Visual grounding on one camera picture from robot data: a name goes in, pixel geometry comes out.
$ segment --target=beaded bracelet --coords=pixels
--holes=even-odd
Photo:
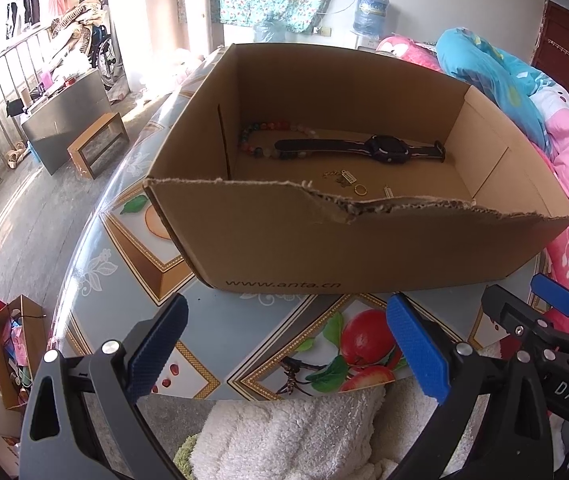
[[[318,135],[315,130],[312,130],[308,126],[304,126],[303,124],[295,124],[289,121],[278,121],[274,123],[253,123],[244,130],[240,134],[240,151],[247,153],[247,155],[253,155],[255,158],[280,158],[280,159],[287,159],[287,158],[304,158],[309,153],[307,152],[279,152],[276,149],[270,148],[262,148],[261,146],[251,146],[248,143],[248,136],[252,132],[257,130],[290,130],[292,132],[300,132],[304,133],[306,136],[311,137],[312,139],[317,139]]]

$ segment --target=pink pillow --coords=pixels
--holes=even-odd
[[[391,52],[395,57],[410,63],[425,66],[436,72],[442,72],[438,58],[426,48],[416,45],[413,40],[404,36],[391,36],[382,40],[377,50]]]

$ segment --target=small cardboard box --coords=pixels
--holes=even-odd
[[[26,296],[18,296],[6,308],[0,310],[0,392],[2,402],[8,410],[22,411],[24,406],[20,405],[18,394],[11,383],[11,377],[7,368],[2,346],[2,331],[6,325],[10,314],[15,310],[20,310],[22,327],[24,330],[24,341],[26,343],[26,354],[29,359],[29,372],[32,380],[36,377],[36,372],[40,366],[40,361],[46,351],[46,329],[42,318],[42,307],[36,302],[31,301]]]
[[[339,153],[273,160],[241,152],[242,129],[270,121],[304,124],[326,139],[440,140],[447,156],[391,165]],[[249,142],[270,148],[299,137],[257,131]],[[327,178],[341,170],[367,194]],[[569,201],[554,175],[477,89],[402,60],[310,44],[229,47],[144,185],[193,272],[235,292],[497,280],[569,225]]]

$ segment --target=blue gripper pad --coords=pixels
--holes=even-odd
[[[401,295],[387,302],[387,323],[424,395],[442,404],[451,388],[449,364]]]
[[[565,316],[569,316],[569,290],[567,288],[544,274],[536,274],[531,279],[531,291]]]
[[[129,381],[126,395],[135,404],[149,395],[180,339],[188,321],[189,308],[184,296],[176,295],[158,320],[149,320],[153,329],[129,362]]]

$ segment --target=black garment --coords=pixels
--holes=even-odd
[[[7,4],[7,39],[19,34],[23,25],[40,23],[40,1],[20,0],[24,6],[24,16],[18,17],[18,4],[16,0],[9,0]]]

